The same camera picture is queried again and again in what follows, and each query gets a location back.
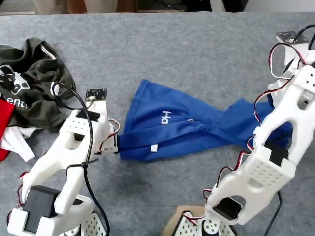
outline gray felt surface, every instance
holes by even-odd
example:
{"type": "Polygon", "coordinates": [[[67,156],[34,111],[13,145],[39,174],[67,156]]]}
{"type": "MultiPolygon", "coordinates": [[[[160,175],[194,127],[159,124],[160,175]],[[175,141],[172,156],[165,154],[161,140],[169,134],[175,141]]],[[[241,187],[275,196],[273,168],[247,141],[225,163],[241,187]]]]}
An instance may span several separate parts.
{"type": "MultiPolygon", "coordinates": [[[[108,88],[108,114],[124,123],[141,79],[170,86],[219,107],[254,99],[274,79],[267,58],[275,33],[314,23],[313,13],[95,14],[0,17],[0,43],[20,47],[25,39],[47,40],[60,54],[83,96],[88,88],[108,88]]],[[[40,157],[56,134],[37,132],[29,144],[40,157]]],[[[111,223],[113,236],[158,236],[177,205],[203,204],[201,190],[213,186],[219,169],[234,165],[237,146],[151,163],[120,161],[107,155],[90,166],[89,177],[111,223]]],[[[314,235],[315,146],[283,188],[283,208],[271,236],[314,235]]],[[[11,154],[0,163],[0,234],[16,205],[24,163],[11,154]]],[[[47,185],[61,189],[64,172],[47,185]]],[[[85,187],[82,194],[87,194],[85,187]]],[[[278,204],[274,198],[243,226],[241,236],[263,234],[278,204]]]]}

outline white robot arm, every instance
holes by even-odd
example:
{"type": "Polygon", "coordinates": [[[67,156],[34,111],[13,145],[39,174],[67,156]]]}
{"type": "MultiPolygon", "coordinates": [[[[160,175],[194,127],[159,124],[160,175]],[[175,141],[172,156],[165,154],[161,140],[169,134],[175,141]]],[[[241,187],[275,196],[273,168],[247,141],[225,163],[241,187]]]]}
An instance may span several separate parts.
{"type": "MultiPolygon", "coordinates": [[[[117,152],[114,126],[106,111],[106,89],[87,91],[86,103],[93,130],[92,152],[117,152]]],[[[23,176],[22,207],[12,210],[8,231],[19,236],[76,235],[90,219],[93,201],[78,195],[87,167],[90,129],[83,110],[73,110],[46,154],[23,176]],[[67,171],[61,191],[42,184],[58,170],[67,171]]]]}
{"type": "MultiPolygon", "coordinates": [[[[304,38],[293,43],[296,34],[278,34],[279,45],[285,44],[287,67],[281,76],[276,77],[278,81],[268,86],[274,91],[270,94],[275,108],[254,130],[253,147],[249,146],[251,153],[242,152],[237,167],[221,181],[220,172],[213,189],[206,189],[210,195],[205,204],[205,215],[192,217],[184,214],[189,221],[181,218],[174,236],[186,236],[189,225],[196,228],[196,236],[234,236],[231,225],[246,224],[294,178],[296,166],[312,142],[315,129],[315,50],[308,49],[304,38]],[[286,122],[293,125],[293,133],[291,146],[283,156],[266,142],[270,134],[286,122]],[[241,163],[245,154],[249,156],[241,163]],[[245,204],[239,203],[236,196],[242,197],[245,204]]],[[[270,60],[276,46],[271,51],[270,60]]]]}

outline white plastic part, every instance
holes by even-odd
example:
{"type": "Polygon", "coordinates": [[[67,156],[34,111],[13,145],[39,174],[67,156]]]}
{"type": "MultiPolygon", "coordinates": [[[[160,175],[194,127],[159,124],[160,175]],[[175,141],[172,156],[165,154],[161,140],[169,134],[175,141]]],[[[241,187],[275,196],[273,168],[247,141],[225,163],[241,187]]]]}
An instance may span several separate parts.
{"type": "MultiPolygon", "coordinates": [[[[190,212],[186,212],[185,215],[193,217],[190,212]]],[[[174,236],[201,236],[201,231],[199,233],[197,226],[194,226],[194,224],[185,217],[181,217],[174,236]]]]}
{"type": "Polygon", "coordinates": [[[305,110],[301,110],[297,104],[305,92],[315,94],[315,69],[309,65],[303,66],[286,87],[278,106],[255,129],[254,147],[264,145],[272,131],[289,121],[293,125],[293,134],[288,159],[297,165],[313,140],[315,102],[309,101],[305,110]]]}
{"type": "Polygon", "coordinates": [[[105,236],[106,231],[99,216],[93,213],[91,217],[81,226],[81,236],[105,236]]]}
{"type": "MultiPolygon", "coordinates": [[[[193,217],[191,212],[186,212],[185,215],[193,217]]],[[[235,236],[228,224],[220,221],[213,215],[208,214],[206,218],[195,221],[198,223],[193,225],[185,217],[182,217],[173,236],[202,236],[202,226],[203,230],[209,235],[219,233],[219,236],[235,236]]]]}
{"type": "Polygon", "coordinates": [[[275,193],[295,175],[294,164],[283,159],[281,166],[277,166],[269,160],[270,154],[265,146],[257,146],[238,170],[225,176],[218,188],[214,186],[206,203],[209,215],[228,225],[243,225],[267,207],[275,193]],[[213,207],[223,198],[232,196],[241,196],[246,203],[236,219],[228,220],[215,212],[213,207]]]}
{"type": "MultiPolygon", "coordinates": [[[[93,145],[90,157],[90,160],[92,160],[92,155],[99,152],[101,143],[108,139],[113,127],[107,118],[105,101],[95,101],[89,110],[100,113],[98,121],[92,121],[93,145]]],[[[78,110],[72,111],[50,149],[36,162],[31,171],[23,176],[23,202],[27,199],[28,191],[32,186],[41,185],[58,170],[86,161],[90,130],[86,119],[76,117],[78,112],[78,110]],[[77,141],[74,138],[74,134],[80,134],[84,137],[81,141],[77,141]]],[[[111,137],[113,142],[117,143],[115,138],[116,135],[111,137]]],[[[55,212],[58,215],[50,219],[42,217],[37,233],[34,234],[24,231],[28,213],[21,208],[14,209],[10,217],[8,231],[19,236],[58,236],[61,233],[75,229],[90,218],[94,208],[90,198],[78,195],[83,181],[84,170],[82,167],[69,168],[67,181],[54,203],[55,212]],[[84,202],[79,205],[72,205],[75,198],[84,202]]]]}
{"type": "Polygon", "coordinates": [[[24,231],[28,213],[22,208],[13,209],[8,225],[9,233],[19,236],[57,236],[76,228],[90,218],[94,208],[90,198],[81,195],[76,196],[76,198],[82,200],[82,203],[72,205],[66,215],[59,214],[53,218],[42,217],[36,234],[24,231]]]}
{"type": "Polygon", "coordinates": [[[75,236],[79,232],[79,230],[80,230],[80,226],[77,226],[74,229],[65,232],[65,235],[66,236],[75,236]]]}
{"type": "Polygon", "coordinates": [[[203,229],[206,233],[213,235],[219,231],[220,220],[218,218],[212,218],[211,220],[205,220],[203,223],[203,229]]]}
{"type": "MultiPolygon", "coordinates": [[[[89,126],[86,119],[76,117],[78,112],[78,110],[72,111],[50,149],[36,162],[31,171],[24,175],[23,201],[26,200],[27,192],[32,186],[41,185],[58,170],[86,161],[90,142],[89,126]],[[74,133],[84,135],[83,140],[76,141],[74,133]]],[[[107,117],[100,116],[98,122],[92,121],[92,128],[94,137],[92,153],[96,153],[104,137],[107,137],[110,133],[107,117]]],[[[68,169],[67,181],[55,201],[55,212],[57,214],[66,214],[69,211],[82,186],[83,172],[83,168],[68,169]]]]}

